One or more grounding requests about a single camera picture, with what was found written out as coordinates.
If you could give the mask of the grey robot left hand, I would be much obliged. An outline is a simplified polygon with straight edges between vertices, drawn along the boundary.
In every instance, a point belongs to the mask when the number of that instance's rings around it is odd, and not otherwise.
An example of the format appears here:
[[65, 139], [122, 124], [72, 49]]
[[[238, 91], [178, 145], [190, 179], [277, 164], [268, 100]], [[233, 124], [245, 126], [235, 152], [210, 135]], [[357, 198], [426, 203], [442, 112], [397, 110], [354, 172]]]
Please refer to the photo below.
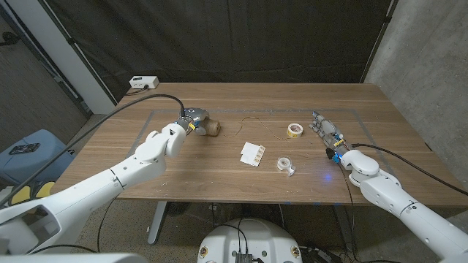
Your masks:
[[205, 136], [208, 134], [205, 125], [209, 119], [207, 110], [201, 108], [186, 108], [176, 123], [186, 130], [186, 134], [195, 132], [197, 135]]

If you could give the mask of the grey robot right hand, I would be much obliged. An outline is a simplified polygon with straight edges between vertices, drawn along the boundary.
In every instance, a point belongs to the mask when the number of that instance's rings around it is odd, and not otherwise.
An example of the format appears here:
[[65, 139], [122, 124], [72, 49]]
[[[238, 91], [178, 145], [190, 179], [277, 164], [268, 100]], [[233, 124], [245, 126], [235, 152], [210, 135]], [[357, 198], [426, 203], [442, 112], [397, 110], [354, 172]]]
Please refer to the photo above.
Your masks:
[[339, 128], [318, 112], [314, 111], [312, 117], [313, 121], [309, 124], [309, 128], [317, 133], [324, 142], [327, 157], [339, 163], [342, 156], [351, 150], [351, 147], [344, 139], [344, 135]]

